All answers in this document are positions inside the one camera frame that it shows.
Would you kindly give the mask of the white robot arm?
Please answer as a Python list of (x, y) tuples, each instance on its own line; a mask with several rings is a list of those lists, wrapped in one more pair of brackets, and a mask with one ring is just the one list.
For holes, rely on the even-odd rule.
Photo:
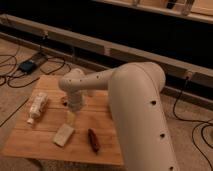
[(74, 69), (59, 80), (71, 111), (82, 108), (85, 90), (108, 91), (127, 171), (180, 171), (160, 99), (164, 85), (164, 71), (153, 62), (127, 63), (88, 75)]

